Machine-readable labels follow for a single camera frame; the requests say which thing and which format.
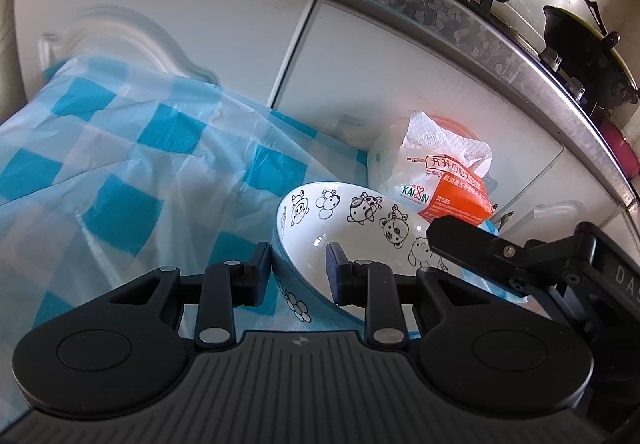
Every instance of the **red object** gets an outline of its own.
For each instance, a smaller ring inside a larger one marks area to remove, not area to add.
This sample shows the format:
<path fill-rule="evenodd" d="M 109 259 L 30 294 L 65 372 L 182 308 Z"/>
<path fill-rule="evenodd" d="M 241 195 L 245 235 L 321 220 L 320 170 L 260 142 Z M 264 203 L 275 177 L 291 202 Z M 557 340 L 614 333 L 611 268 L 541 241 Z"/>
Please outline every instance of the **red object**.
<path fill-rule="evenodd" d="M 640 162 L 622 132 L 609 119 L 603 119 L 599 127 L 604 140 L 616 156 L 625 177 L 632 179 L 640 172 Z"/>
<path fill-rule="evenodd" d="M 418 213 L 427 222 L 453 215 L 477 226 L 494 214 L 482 179 L 467 171 L 462 163 L 447 155 L 430 155 L 424 163 L 427 174 L 430 171 L 440 174 L 429 205 Z"/>
<path fill-rule="evenodd" d="M 431 120 L 435 122 L 440 128 L 449 130 L 450 132 L 453 132 L 454 134 L 457 134 L 460 137 L 466 137 L 468 139 L 473 139 L 473 140 L 480 140 L 474 135 L 474 133 L 470 129 L 468 129 L 466 126 L 463 126 L 456 120 L 449 119 L 448 117 L 432 116 L 431 114 L 428 114 L 428 115 L 429 117 L 431 117 Z"/>

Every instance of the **circular pad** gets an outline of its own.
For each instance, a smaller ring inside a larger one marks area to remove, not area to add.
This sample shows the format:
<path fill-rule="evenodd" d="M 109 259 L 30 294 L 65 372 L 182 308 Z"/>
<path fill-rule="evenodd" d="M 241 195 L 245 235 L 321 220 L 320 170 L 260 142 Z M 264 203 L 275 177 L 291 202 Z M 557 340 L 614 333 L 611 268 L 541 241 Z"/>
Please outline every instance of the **circular pad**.
<path fill-rule="evenodd" d="M 58 347 L 58 357 L 69 368 L 98 372 L 117 366 L 131 354 L 131 342 L 110 330 L 85 330 L 66 338 Z"/>
<path fill-rule="evenodd" d="M 546 358 L 538 338 L 517 330 L 487 332 L 474 341 L 473 350 L 484 364 L 504 372 L 532 370 Z"/>

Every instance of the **orange label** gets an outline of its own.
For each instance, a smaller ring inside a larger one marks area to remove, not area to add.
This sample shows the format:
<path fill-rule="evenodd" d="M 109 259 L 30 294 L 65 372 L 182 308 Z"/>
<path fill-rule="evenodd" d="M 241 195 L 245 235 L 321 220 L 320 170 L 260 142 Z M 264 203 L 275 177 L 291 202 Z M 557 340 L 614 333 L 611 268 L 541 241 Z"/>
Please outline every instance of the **orange label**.
<path fill-rule="evenodd" d="M 430 156 L 424 162 L 427 172 L 437 169 L 442 176 L 429 204 L 419 213 L 422 218 L 433 222 L 453 215 L 477 226 L 494 213 L 482 180 L 458 161 L 448 156 Z"/>

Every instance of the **white bowl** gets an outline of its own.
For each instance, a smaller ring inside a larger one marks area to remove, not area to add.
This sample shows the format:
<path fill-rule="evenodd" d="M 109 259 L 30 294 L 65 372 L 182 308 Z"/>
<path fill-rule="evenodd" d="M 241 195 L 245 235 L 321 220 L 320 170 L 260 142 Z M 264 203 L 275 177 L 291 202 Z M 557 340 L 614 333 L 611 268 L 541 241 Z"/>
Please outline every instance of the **white bowl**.
<path fill-rule="evenodd" d="M 396 274 L 414 276 L 418 268 L 439 267 L 460 276 L 459 267 L 430 251 L 427 227 L 404 205 L 352 184 L 316 182 L 287 194 L 276 216 L 273 270 L 301 328 L 363 326 L 364 309 L 340 308 L 332 301 L 325 267 L 329 242 L 339 242 L 352 261 L 382 262 Z M 416 331 L 412 307 L 403 309 L 407 328 Z"/>

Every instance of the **blue and white plastic bag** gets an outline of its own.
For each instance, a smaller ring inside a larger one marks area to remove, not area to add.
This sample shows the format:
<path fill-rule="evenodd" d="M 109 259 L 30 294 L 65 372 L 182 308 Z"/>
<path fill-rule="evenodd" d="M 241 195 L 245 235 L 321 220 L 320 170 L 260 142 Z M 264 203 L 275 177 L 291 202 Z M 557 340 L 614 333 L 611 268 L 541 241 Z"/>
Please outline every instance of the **blue and white plastic bag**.
<path fill-rule="evenodd" d="M 64 64 L 0 126 L 0 428 L 26 408 L 11 356 L 33 326 L 161 265 L 248 258 L 280 199 L 322 180 L 366 186 L 366 154 L 215 85 Z M 235 314 L 238 335 L 298 326 L 273 280 Z"/>

